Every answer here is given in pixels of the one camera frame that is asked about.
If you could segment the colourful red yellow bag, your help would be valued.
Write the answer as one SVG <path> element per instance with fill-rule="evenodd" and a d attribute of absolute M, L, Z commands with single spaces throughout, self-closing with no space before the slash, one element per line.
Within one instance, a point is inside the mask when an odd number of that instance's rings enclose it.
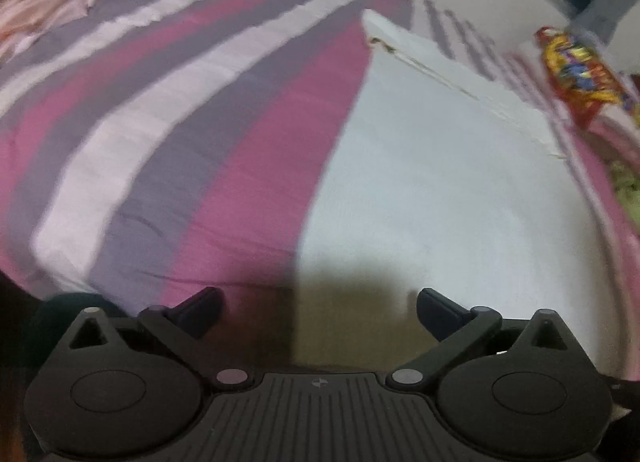
<path fill-rule="evenodd" d="M 639 125 L 639 103 L 595 48 L 553 27 L 540 28 L 535 38 L 549 82 L 578 127 L 587 130 L 606 106 L 622 109 Z"/>

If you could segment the green folded cloth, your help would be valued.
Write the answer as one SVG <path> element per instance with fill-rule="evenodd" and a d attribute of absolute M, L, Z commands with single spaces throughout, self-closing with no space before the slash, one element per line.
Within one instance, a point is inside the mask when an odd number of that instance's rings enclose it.
<path fill-rule="evenodd" d="M 608 163 L 608 177 L 616 200 L 638 233 L 640 228 L 639 176 L 622 161 L 614 160 Z"/>

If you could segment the striped pink purple bedspread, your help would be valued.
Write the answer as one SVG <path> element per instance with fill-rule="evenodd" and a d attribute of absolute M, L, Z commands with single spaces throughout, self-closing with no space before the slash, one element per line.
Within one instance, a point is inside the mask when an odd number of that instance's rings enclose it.
<path fill-rule="evenodd" d="M 372 11 L 543 112 L 602 228 L 639 374 L 639 241 L 600 158 L 514 56 L 431 0 L 99 0 L 1 70 L 1 268 L 130 313 L 224 291 L 247 356 L 294 357 L 296 262 L 362 88 Z"/>

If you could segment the pink striped pillow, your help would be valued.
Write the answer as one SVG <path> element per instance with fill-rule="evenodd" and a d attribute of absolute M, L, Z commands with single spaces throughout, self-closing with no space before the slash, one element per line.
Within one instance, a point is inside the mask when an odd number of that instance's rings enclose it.
<path fill-rule="evenodd" d="M 552 89 L 538 45 L 533 40 L 522 43 L 518 45 L 514 57 L 522 63 L 540 92 L 549 98 L 555 115 L 572 125 L 573 116 L 567 104 Z M 597 136 L 600 141 L 606 141 L 622 158 L 639 169 L 639 129 L 622 108 L 606 105 L 590 124 L 588 133 Z"/>

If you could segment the white knit sweater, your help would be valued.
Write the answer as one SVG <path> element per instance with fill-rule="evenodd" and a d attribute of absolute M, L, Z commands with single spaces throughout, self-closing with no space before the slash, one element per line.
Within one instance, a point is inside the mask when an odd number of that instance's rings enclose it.
<path fill-rule="evenodd" d="M 388 370 L 434 341 L 433 288 L 504 317 L 557 311 L 597 367 L 630 365 L 602 228 L 546 115 L 378 13 L 370 63 L 296 262 L 294 357 Z"/>

